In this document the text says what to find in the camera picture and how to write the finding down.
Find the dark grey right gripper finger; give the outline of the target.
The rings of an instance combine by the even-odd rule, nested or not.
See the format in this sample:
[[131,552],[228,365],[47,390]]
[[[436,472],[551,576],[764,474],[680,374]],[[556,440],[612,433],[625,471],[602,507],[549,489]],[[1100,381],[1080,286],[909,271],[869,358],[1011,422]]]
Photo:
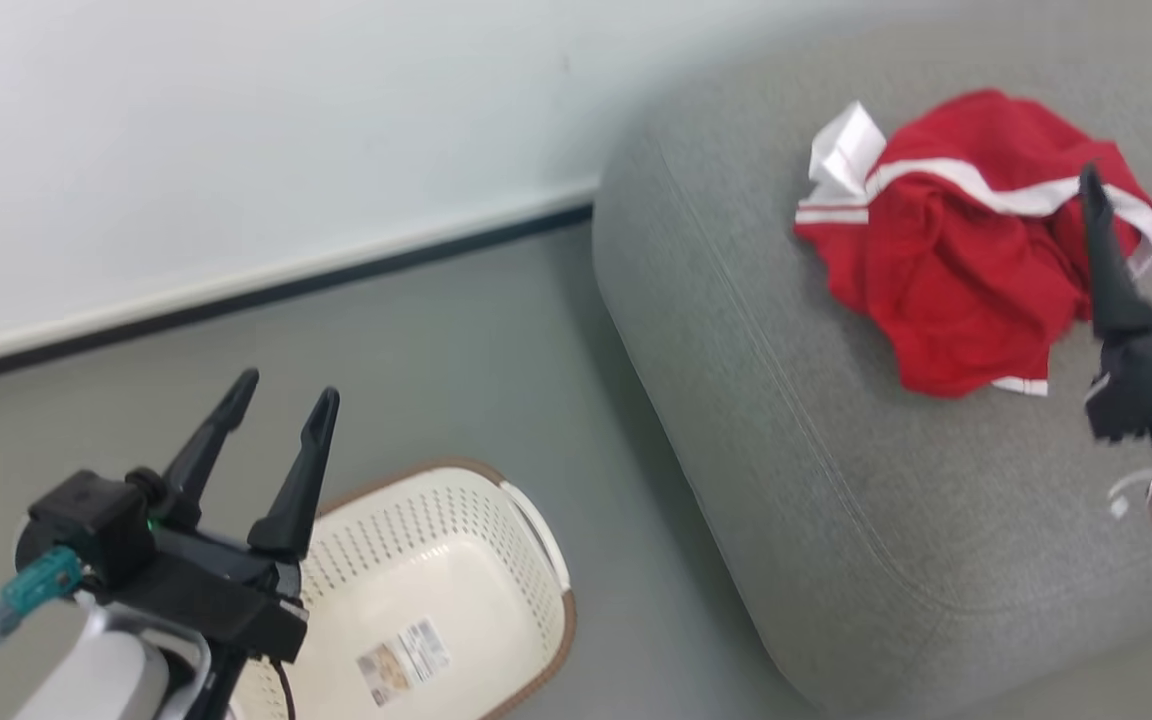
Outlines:
[[1152,302],[1138,291],[1115,232],[1114,206],[1096,165],[1079,176],[1091,323],[1102,344],[1126,344],[1152,333]]

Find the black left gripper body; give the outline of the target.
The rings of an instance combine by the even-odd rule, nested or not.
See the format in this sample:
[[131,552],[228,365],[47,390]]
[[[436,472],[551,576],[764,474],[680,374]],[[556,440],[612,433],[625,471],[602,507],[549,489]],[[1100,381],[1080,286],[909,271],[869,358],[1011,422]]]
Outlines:
[[145,520],[84,524],[84,559],[93,561],[97,577],[84,639],[154,629],[180,639],[195,634],[248,655],[296,661],[308,620],[294,609],[291,597],[279,592],[276,577],[280,564],[306,558],[311,526],[260,520],[252,536],[257,544],[242,556],[262,570],[236,579],[160,550]]

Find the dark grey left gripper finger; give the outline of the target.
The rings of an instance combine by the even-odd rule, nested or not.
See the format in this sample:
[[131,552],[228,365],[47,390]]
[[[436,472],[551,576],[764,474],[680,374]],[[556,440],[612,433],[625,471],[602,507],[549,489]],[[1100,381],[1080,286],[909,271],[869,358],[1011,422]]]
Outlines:
[[198,525],[200,498],[212,469],[223,450],[223,444],[244,419],[259,381],[259,370],[243,370],[236,382],[223,393],[215,409],[202,420],[200,427],[195,430],[182,450],[162,471],[162,479],[170,486],[169,495],[157,510],[157,520],[162,524],[180,529],[194,529]]
[[247,546],[253,552],[283,561],[306,559],[339,407],[338,388],[326,387],[317,397],[314,410],[301,429],[300,450],[291,470],[270,511],[256,521],[247,536]]

